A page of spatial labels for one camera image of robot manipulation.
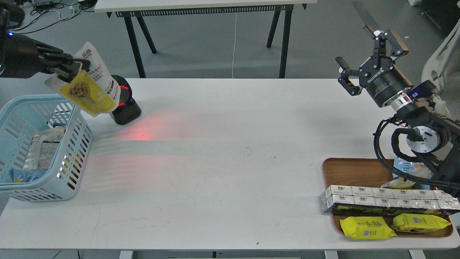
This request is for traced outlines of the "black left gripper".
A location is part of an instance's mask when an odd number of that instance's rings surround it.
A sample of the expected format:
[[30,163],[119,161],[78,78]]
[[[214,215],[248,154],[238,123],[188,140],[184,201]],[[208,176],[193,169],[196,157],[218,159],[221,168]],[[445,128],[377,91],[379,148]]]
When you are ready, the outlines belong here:
[[25,35],[7,36],[5,62],[1,78],[30,78],[37,73],[56,74],[64,82],[72,82],[81,69],[89,71],[91,61],[73,59],[62,49],[31,39]]

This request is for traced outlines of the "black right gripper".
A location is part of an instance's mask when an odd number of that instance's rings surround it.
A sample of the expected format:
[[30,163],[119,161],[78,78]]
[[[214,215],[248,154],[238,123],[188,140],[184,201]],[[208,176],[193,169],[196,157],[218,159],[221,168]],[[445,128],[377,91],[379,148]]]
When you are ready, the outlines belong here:
[[[351,95],[360,95],[366,89],[378,107],[391,105],[392,108],[402,108],[412,104],[408,96],[413,84],[393,64],[393,61],[409,53],[409,48],[403,40],[392,31],[374,30],[365,25],[364,30],[374,42],[372,57],[369,57],[360,67],[360,71],[350,69],[343,57],[336,57],[340,66],[339,84]],[[359,85],[353,84],[349,77],[360,77]]]

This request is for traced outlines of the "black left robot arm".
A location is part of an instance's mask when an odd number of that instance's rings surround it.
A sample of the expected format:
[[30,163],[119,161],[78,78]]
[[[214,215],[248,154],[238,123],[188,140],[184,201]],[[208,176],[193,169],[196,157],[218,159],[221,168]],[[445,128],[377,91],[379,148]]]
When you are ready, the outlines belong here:
[[71,82],[81,69],[89,72],[90,61],[75,58],[62,49],[12,33],[20,26],[25,12],[17,5],[2,0],[0,18],[0,65],[2,78],[30,78],[38,73],[57,74],[58,79]]

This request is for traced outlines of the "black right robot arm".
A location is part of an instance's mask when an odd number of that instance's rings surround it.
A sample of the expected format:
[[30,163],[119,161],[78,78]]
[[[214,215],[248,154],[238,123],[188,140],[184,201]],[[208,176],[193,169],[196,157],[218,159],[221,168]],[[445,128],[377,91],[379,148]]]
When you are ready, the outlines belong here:
[[[342,57],[340,85],[351,95],[365,89],[380,108],[391,106],[393,117],[382,120],[374,133],[373,148],[378,161],[390,172],[418,184],[436,187],[459,198],[459,121],[440,114],[437,87],[426,80],[417,87],[396,67],[395,60],[409,52],[401,38],[391,31],[364,26],[373,39],[372,55],[359,67],[350,69]],[[380,137],[388,124],[403,125],[391,136],[394,154],[409,162],[421,162],[432,173],[430,179],[402,172],[389,164],[380,147]]]

